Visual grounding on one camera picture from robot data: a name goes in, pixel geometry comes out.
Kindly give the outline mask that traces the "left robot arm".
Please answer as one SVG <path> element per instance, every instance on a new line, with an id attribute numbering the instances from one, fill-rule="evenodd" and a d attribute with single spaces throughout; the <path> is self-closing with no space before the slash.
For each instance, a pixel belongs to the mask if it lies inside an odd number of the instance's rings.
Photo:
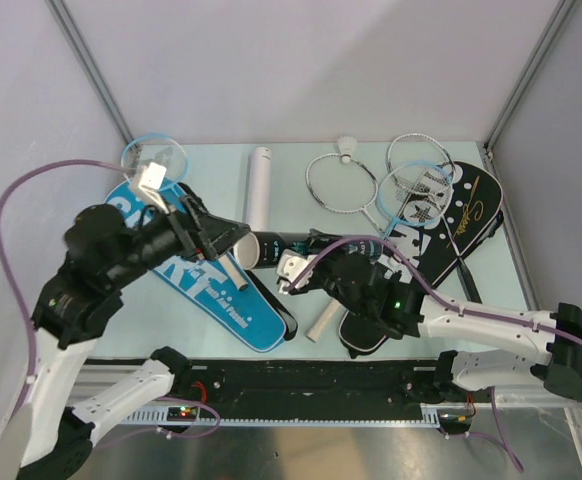
<path id="1" fill-rule="evenodd" d="M 182 210 L 169 206 L 137 228 L 116 207 L 94 205 L 65 233 L 65 261 L 44 285 L 28 323 L 36 349 L 28 391 L 0 425 L 0 479 L 68 479 L 128 415 L 191 391 L 191 362 L 162 347 L 109 389 L 67 403 L 87 357 L 122 308 L 126 286 L 173 256 L 215 261 L 250 231 L 210 214 L 194 194 L 180 200 Z"/>

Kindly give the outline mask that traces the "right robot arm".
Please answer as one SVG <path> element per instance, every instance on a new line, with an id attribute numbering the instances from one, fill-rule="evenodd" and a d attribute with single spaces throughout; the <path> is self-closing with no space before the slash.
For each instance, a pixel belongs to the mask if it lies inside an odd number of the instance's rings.
<path id="1" fill-rule="evenodd" d="M 493 374 L 484 373 L 484 358 L 442 354 L 444 369 L 432 379 L 444 400 L 520 382 L 582 402 L 582 309 L 576 305 L 522 311 L 460 301 L 435 290 L 391 242 L 368 235 L 340 237 L 296 263 L 286 292 L 317 289 L 389 337 L 450 337 L 487 346 L 497 358 Z"/>

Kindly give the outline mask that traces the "black shuttlecock tube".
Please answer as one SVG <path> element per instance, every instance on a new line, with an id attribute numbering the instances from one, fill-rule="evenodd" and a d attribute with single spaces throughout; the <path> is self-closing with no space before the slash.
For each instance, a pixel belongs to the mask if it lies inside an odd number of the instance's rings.
<path id="1" fill-rule="evenodd" d="M 233 246 L 233 257 L 244 270 L 273 268 L 285 250 L 308 257 L 341 239 L 341 235 L 315 229 L 308 233 L 250 232 Z"/>

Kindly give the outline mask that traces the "white shuttlecock tube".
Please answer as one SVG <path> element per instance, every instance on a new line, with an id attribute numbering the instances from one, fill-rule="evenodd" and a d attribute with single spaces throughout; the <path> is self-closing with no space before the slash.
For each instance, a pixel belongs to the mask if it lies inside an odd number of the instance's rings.
<path id="1" fill-rule="evenodd" d="M 253 150 L 248 165 L 245 220 L 253 231 L 268 228 L 271 196 L 272 152 L 260 146 Z"/>

